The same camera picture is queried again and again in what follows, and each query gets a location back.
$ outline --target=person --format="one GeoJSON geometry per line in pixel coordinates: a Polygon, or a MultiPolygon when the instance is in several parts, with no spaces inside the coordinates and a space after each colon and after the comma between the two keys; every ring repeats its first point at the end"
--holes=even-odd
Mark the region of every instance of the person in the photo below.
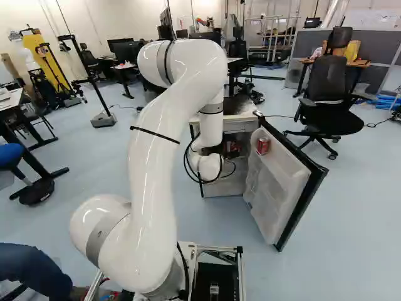
{"type": "Polygon", "coordinates": [[[0,281],[5,280],[20,281],[49,301],[79,301],[86,292],[74,287],[71,278],[34,246],[0,243],[0,281]]]}

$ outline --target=chair armrest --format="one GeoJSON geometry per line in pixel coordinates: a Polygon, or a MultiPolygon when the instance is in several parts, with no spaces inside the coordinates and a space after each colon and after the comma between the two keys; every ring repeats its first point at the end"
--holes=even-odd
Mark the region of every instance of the chair armrest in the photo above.
{"type": "Polygon", "coordinates": [[[376,95],[365,93],[365,92],[353,92],[351,94],[351,97],[353,97],[353,98],[362,98],[362,99],[366,99],[366,100],[378,100],[376,95]]]}
{"type": "Polygon", "coordinates": [[[311,101],[308,98],[299,98],[298,99],[303,105],[306,105],[307,107],[317,107],[318,105],[311,101]]]}

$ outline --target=cubicle partition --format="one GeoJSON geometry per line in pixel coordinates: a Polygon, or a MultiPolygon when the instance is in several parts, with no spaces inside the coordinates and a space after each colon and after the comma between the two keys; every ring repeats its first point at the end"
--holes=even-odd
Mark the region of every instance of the cubicle partition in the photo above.
{"type": "MultiPolygon", "coordinates": [[[[330,32],[330,29],[302,29],[297,32],[285,87],[298,87],[302,69],[299,59],[311,56],[328,39],[330,32]]],[[[352,39],[361,41],[358,57],[372,61],[371,66],[362,72],[359,82],[369,83],[366,92],[376,94],[382,89],[389,71],[397,65],[401,66],[401,31],[354,29],[352,39]]],[[[349,81],[352,81],[354,72],[355,70],[348,68],[349,81]]],[[[308,78],[306,74],[304,87],[307,86],[308,78]]]]}

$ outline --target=yellow panel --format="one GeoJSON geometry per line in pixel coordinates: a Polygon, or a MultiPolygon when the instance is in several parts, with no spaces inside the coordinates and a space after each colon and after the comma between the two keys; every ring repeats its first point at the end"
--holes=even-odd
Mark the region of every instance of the yellow panel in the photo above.
{"type": "MultiPolygon", "coordinates": [[[[41,34],[32,34],[30,36],[23,36],[24,47],[31,50],[31,52],[33,54],[33,58],[39,64],[39,66],[43,69],[49,82],[51,82],[51,84],[54,86],[56,91],[61,92],[62,90],[60,90],[60,88],[57,87],[58,83],[56,81],[55,76],[52,74],[49,66],[46,64],[44,59],[41,56],[39,56],[37,54],[37,52],[35,51],[35,48],[38,47],[42,43],[45,43],[45,42],[44,42],[41,34]]],[[[46,59],[50,65],[51,69],[53,69],[53,72],[58,77],[58,80],[60,81],[60,83],[62,83],[68,90],[70,90],[66,80],[63,77],[63,74],[61,73],[61,70],[57,67],[56,61],[51,56],[50,52],[47,52],[46,59]]]]}

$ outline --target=power cord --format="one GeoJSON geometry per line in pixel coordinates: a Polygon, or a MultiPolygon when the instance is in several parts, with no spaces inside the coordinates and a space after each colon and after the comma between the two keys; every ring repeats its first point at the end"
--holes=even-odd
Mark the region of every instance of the power cord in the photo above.
{"type": "Polygon", "coordinates": [[[291,119],[294,118],[294,116],[284,116],[284,115],[265,115],[263,117],[284,117],[284,118],[291,118],[291,119]]]}
{"type": "Polygon", "coordinates": [[[198,134],[191,140],[191,142],[188,144],[187,148],[185,149],[184,158],[183,158],[183,161],[184,161],[184,169],[185,169],[187,175],[189,176],[189,178],[190,178],[191,180],[193,180],[194,182],[196,182],[196,183],[198,183],[198,184],[209,184],[209,183],[212,183],[212,182],[216,181],[216,180],[220,177],[221,172],[222,172],[222,169],[223,169],[223,160],[221,159],[221,156],[220,156],[220,171],[219,171],[218,175],[217,175],[213,180],[205,181],[205,180],[203,180],[200,176],[198,176],[198,174],[192,169],[192,167],[191,167],[191,165],[190,165],[190,163],[189,163],[188,154],[189,154],[189,149],[190,149],[191,146],[192,146],[192,143],[194,143],[194,141],[196,140],[196,138],[199,137],[200,134],[201,134],[201,133],[198,133],[198,134]]]}
{"type": "Polygon", "coordinates": [[[184,254],[182,253],[180,244],[177,242],[177,249],[178,252],[180,252],[181,260],[182,260],[182,265],[184,266],[184,274],[185,274],[185,290],[180,290],[178,296],[171,298],[169,300],[188,300],[189,297],[189,272],[188,272],[188,265],[187,261],[185,260],[184,254]]]}
{"type": "Polygon", "coordinates": [[[135,108],[137,110],[137,112],[142,111],[143,107],[139,106],[139,107],[122,107],[119,103],[116,105],[111,105],[109,106],[109,108],[113,108],[113,107],[118,107],[118,108],[135,108]]]}
{"type": "Polygon", "coordinates": [[[384,123],[384,122],[386,122],[386,121],[388,121],[388,120],[390,120],[390,119],[392,119],[392,118],[393,118],[393,117],[390,117],[390,118],[388,118],[388,119],[386,119],[386,120],[377,122],[376,124],[372,124],[372,123],[366,124],[366,127],[369,127],[369,128],[371,128],[371,129],[374,129],[374,128],[375,128],[376,126],[378,126],[379,124],[382,124],[382,123],[384,123]]]}
{"type": "Polygon", "coordinates": [[[231,163],[231,164],[234,166],[234,169],[233,169],[232,172],[230,172],[229,174],[226,174],[225,176],[222,176],[222,177],[221,177],[222,179],[225,179],[225,178],[231,176],[232,174],[235,173],[235,171],[236,171],[236,169],[237,169],[237,165],[236,165],[234,162],[228,161],[228,160],[226,160],[226,162],[231,163]]]}

